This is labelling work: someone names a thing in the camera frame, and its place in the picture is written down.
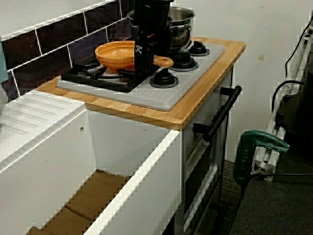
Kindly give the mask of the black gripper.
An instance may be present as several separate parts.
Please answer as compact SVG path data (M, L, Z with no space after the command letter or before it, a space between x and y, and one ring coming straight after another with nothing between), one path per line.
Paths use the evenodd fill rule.
M134 34L134 67L140 74L153 72L155 47L157 55L167 57L172 42L169 16L171 0L135 0L127 14Z

